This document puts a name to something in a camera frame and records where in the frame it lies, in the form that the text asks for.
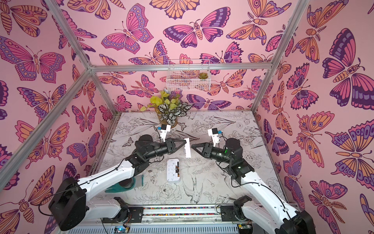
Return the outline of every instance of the white wire basket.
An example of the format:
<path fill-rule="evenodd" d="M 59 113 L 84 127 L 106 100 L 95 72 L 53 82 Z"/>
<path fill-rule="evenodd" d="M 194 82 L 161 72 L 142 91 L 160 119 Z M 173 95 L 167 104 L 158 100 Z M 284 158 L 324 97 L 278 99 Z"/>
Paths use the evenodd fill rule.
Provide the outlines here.
<path fill-rule="evenodd" d="M 166 87 L 168 90 L 204 90 L 209 91 L 211 85 L 210 61 L 201 63 L 202 59 L 190 59 L 196 61 L 195 64 L 188 64 L 186 67 L 179 66 L 179 59 L 168 61 L 168 75 L 166 77 Z M 206 73 L 208 78 L 200 79 L 199 74 Z"/>

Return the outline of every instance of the purple butterfly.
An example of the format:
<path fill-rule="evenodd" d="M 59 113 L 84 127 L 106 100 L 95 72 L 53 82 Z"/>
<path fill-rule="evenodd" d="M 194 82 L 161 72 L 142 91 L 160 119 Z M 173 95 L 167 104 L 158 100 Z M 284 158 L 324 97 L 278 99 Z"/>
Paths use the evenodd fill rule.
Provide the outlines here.
<path fill-rule="evenodd" d="M 8 87 L 6 86 L 6 83 L 2 80 L 0 80 L 0 106 L 5 106 L 8 99 Z M 8 116 L 5 110 L 0 109 L 0 120 L 5 119 L 5 117 Z"/>
<path fill-rule="evenodd" d="M 75 169 L 75 166 L 71 162 L 69 162 L 66 165 L 64 174 L 62 176 L 62 180 L 65 180 L 70 177 L 74 177 L 74 179 L 76 180 L 80 178 L 80 174 L 77 174 L 77 170 Z M 57 225 L 58 224 L 56 223 L 55 218 L 53 216 L 49 217 L 46 228 L 44 229 L 44 234 L 52 233 L 53 230 L 57 227 Z"/>
<path fill-rule="evenodd" d="M 289 161 L 283 161 L 283 169 L 288 174 L 284 177 L 284 186 L 291 191 L 292 197 L 299 205 L 300 210 L 304 210 L 304 197 L 299 185 L 297 184 L 298 178 L 296 177 L 299 175 L 301 170 L 300 152 L 295 151 L 295 153 L 289 157 Z"/>
<path fill-rule="evenodd" d="M 165 29 L 163 33 L 167 38 L 177 43 L 184 38 L 181 42 L 181 47 L 183 48 L 188 46 L 196 47 L 197 38 L 202 40 L 203 34 L 209 42 L 212 42 L 216 37 L 220 37 L 223 34 L 223 30 L 211 27 L 223 28 L 229 19 L 229 15 L 229 7 L 219 8 L 208 14 L 200 25 L 197 23 L 198 19 L 195 23 L 191 22 L 193 27 L 189 25 L 174 25 Z"/>
<path fill-rule="evenodd" d="M 208 110 L 219 110 L 219 108 L 223 109 L 231 105 L 231 102 L 229 101 L 211 101 L 210 99 L 205 100 L 204 98 L 195 94 L 187 94 L 187 100 L 192 103 L 192 107 L 195 107 L 198 110 L 200 110 L 202 107 L 208 107 Z"/>
<path fill-rule="evenodd" d="M 71 109 L 73 113 L 75 114 L 75 122 L 77 124 L 80 124 L 79 128 L 81 132 L 84 132 L 85 129 L 87 129 L 87 127 L 88 127 L 88 130 L 91 131 L 92 124 L 95 122 L 96 107 L 93 108 L 91 111 L 90 111 L 90 107 L 88 107 L 87 111 L 85 111 L 84 107 L 82 106 L 81 109 L 83 113 L 76 106 L 71 106 Z"/>
<path fill-rule="evenodd" d="M 245 100 L 253 100 L 255 99 L 255 94 L 258 92 L 262 80 L 260 79 L 261 76 L 255 76 L 252 80 L 252 86 L 249 88 L 247 86 L 248 90 L 245 91 L 239 91 L 233 94 L 233 97 L 239 97 L 244 98 Z"/>
<path fill-rule="evenodd" d="M 335 217 L 342 223 L 345 222 L 334 208 L 340 208 L 344 210 L 346 210 L 347 208 L 340 202 L 330 202 L 328 199 L 341 198 L 344 194 L 347 193 L 347 187 L 339 183 L 331 185 L 323 180 L 319 181 L 319 185 L 316 181 L 311 181 L 310 186 L 315 190 L 312 191 L 315 196 L 309 194 L 309 199 L 313 203 L 313 205 L 317 206 L 318 214 L 324 221 L 327 222 L 334 234 L 340 234 L 338 224 L 336 223 L 336 220 L 328 207 L 331 207 Z"/>
<path fill-rule="evenodd" d="M 240 56 L 242 55 L 242 49 L 239 48 L 239 44 L 236 42 L 231 43 L 222 58 L 217 58 L 216 56 L 213 56 L 211 54 L 200 54 L 200 59 L 203 61 L 201 63 L 241 63 L 242 59 Z M 211 70 L 212 75 L 217 75 L 220 73 L 221 70 Z"/>
<path fill-rule="evenodd" d="M 126 92 L 127 94 L 136 95 L 138 97 L 146 96 L 147 98 L 151 98 L 152 94 L 159 92 L 158 89 L 155 88 L 154 83 L 150 82 L 146 75 L 141 76 L 141 82 L 144 87 L 139 81 L 135 81 L 135 82 L 138 84 L 138 86 L 131 86 L 134 89 L 127 91 Z"/>
<path fill-rule="evenodd" d="M 279 156 L 279 153 L 285 154 L 289 151 L 289 147 L 287 143 L 281 139 L 280 137 L 276 137 L 276 133 L 273 133 L 272 127 L 270 126 L 269 121 L 264 119 L 264 137 L 266 139 L 266 143 L 273 144 L 272 151 Z"/>
<path fill-rule="evenodd" d="M 69 145 L 66 149 L 66 153 L 70 154 L 73 158 L 78 158 L 80 165 L 82 166 L 86 161 L 87 157 L 92 158 L 96 155 L 96 146 L 99 143 L 100 133 L 96 132 L 92 135 L 89 142 L 85 145 L 82 143 L 75 143 Z"/>

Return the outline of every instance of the small potted succulent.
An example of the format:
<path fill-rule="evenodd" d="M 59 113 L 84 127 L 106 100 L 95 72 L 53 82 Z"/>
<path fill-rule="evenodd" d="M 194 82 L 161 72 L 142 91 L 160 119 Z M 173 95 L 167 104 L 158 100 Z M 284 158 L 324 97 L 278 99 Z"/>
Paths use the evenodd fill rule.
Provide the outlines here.
<path fill-rule="evenodd" d="M 146 111 L 147 108 L 154 107 L 162 124 L 169 124 L 171 128 L 175 127 L 178 123 L 178 117 L 186 116 L 187 111 L 192 107 L 187 102 L 182 102 L 179 98 L 180 95 L 171 96 L 165 89 L 160 92 L 161 98 L 152 96 L 147 107 L 143 106 L 140 111 Z"/>

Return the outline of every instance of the black cable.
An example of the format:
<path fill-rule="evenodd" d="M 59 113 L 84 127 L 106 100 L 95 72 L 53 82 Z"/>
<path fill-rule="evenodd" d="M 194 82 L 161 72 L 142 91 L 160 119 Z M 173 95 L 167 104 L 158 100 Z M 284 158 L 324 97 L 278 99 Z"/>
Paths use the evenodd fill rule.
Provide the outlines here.
<path fill-rule="evenodd" d="M 105 232 L 106 232 L 107 234 L 109 234 L 108 231 L 106 230 L 105 226 L 104 226 L 104 223 L 102 222 L 102 218 L 100 218 L 100 220 L 101 220 L 101 224 L 102 224 L 102 227 L 104 228 Z"/>

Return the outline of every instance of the floral print tabletop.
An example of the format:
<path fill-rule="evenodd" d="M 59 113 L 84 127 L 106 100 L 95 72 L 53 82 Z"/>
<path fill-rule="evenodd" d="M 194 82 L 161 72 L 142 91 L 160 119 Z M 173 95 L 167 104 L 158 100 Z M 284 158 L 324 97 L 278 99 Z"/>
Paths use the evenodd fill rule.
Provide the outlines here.
<path fill-rule="evenodd" d="M 159 135 L 156 128 L 159 120 L 154 112 L 122 113 L 100 171 L 118 164 L 135 149 L 134 142 L 141 135 L 149 134 L 156 142 Z M 282 189 L 264 146 L 255 118 L 250 111 L 188 112 L 178 119 L 178 125 L 167 137 L 190 138 L 191 144 L 211 142 L 208 129 L 218 128 L 227 138 L 240 140 L 243 157 L 254 167 L 260 177 L 282 198 Z M 221 138 L 220 147 L 224 146 Z M 166 179 L 166 162 L 177 158 L 180 162 L 180 180 L 170 183 Z M 191 149 L 191 158 L 186 158 L 184 149 L 172 155 L 165 155 L 161 162 L 150 164 L 143 171 L 144 185 L 126 192 L 102 192 L 94 199 L 108 200 L 121 197 L 125 202 L 136 205 L 163 204 L 219 204 L 233 203 L 234 200 L 249 195 L 243 188 L 233 188 L 230 176 L 224 173 L 213 160 L 203 158 Z"/>

